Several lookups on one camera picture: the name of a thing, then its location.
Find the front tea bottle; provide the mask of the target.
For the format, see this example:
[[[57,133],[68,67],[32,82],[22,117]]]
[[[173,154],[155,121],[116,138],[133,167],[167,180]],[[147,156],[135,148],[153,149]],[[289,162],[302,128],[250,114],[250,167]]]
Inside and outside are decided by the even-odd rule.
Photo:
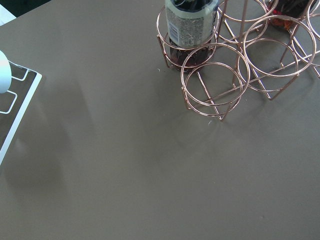
[[[165,1],[170,59],[177,70],[193,48],[211,42],[219,3],[218,0]]]

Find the tea bottle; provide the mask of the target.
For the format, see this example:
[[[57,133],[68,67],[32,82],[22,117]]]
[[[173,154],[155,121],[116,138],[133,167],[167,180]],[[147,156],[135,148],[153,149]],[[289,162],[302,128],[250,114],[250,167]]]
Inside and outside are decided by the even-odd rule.
[[[170,59],[177,70],[193,48],[211,42],[219,3],[218,0],[165,1]]]
[[[273,16],[289,16],[297,20],[302,20],[306,16],[309,0],[279,0],[271,14]],[[292,20],[283,18],[273,18],[268,21],[273,27],[281,30],[290,30],[295,26]]]

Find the rear tea bottle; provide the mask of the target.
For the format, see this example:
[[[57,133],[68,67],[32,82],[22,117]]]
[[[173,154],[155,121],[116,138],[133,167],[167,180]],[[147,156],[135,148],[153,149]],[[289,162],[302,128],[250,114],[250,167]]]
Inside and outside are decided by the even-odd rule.
[[[279,0],[271,14],[273,16],[289,16],[297,20],[302,20],[306,16],[309,0]],[[273,18],[268,21],[273,27],[281,30],[290,30],[295,26],[292,20],[283,18]]]

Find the white cup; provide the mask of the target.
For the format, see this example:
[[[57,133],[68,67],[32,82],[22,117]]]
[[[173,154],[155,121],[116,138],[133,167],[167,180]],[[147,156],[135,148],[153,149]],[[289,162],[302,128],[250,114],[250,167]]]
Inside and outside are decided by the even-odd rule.
[[[0,93],[9,90],[12,83],[12,70],[6,55],[0,52]]]

